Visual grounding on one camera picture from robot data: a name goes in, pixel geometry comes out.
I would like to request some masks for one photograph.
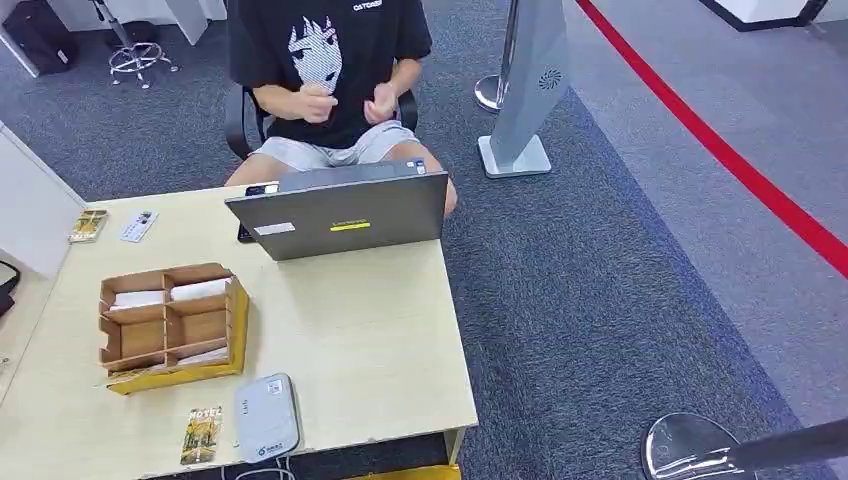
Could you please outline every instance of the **chair armrest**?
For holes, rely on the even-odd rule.
[[[239,158],[246,160],[252,151],[244,131],[244,87],[233,84],[224,102],[224,135],[227,145]]]
[[[398,116],[401,125],[413,132],[418,127],[418,104],[415,103],[412,90],[408,90],[398,98]]]

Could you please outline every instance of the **white router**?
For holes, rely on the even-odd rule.
[[[291,379],[284,373],[236,390],[239,451],[247,463],[288,453],[300,441]]]

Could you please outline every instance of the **office chair base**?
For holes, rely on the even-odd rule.
[[[160,61],[167,63],[172,72],[180,70],[180,67],[174,65],[174,62],[165,55],[165,51],[158,43],[140,42],[133,44],[131,48],[121,47],[109,57],[109,74],[112,76],[112,85],[121,83],[116,74],[134,73],[141,83],[141,88],[146,90],[150,88],[150,80],[144,78],[141,72]]]

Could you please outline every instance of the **phone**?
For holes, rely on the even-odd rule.
[[[265,195],[266,193],[275,193],[278,189],[278,185],[276,183],[271,185],[253,185],[251,187],[247,187],[247,190],[244,191],[245,197],[252,197],[254,195]],[[236,236],[236,239],[240,243],[256,243],[256,239],[247,231],[244,225],[239,224],[239,232]]]

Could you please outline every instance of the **cardboard compartment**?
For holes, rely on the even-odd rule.
[[[172,300],[171,290],[175,287],[227,278],[230,281],[224,293]],[[140,291],[161,291],[162,302],[110,310],[117,294]],[[104,280],[99,311],[100,330],[106,334],[107,342],[100,350],[100,362],[117,382],[107,381],[106,385],[119,393],[130,393],[241,373],[247,307],[247,294],[241,283],[219,264]]]

